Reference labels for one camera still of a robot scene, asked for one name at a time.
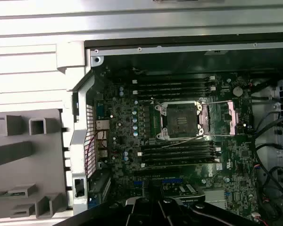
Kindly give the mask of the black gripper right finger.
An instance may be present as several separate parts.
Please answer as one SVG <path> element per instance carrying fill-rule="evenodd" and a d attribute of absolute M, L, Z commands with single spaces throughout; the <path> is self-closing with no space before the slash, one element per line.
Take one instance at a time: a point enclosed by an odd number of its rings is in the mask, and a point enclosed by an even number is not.
<path fill-rule="evenodd" d="M 191 218 L 183 210 L 184 206 L 179 199 L 171 196 L 165 196 L 163 184 L 158 186 L 156 203 L 162 213 L 164 224 L 166 226 L 190 226 Z"/>

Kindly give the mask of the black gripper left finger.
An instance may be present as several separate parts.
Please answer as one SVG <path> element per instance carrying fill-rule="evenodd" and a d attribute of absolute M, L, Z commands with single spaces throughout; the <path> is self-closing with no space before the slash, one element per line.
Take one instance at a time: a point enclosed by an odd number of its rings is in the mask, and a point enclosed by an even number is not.
<path fill-rule="evenodd" d="M 126 200 L 126 206 L 131 208 L 128 215 L 127 226 L 150 226 L 157 216 L 158 187 L 150 181 L 144 196 L 130 197 Z"/>

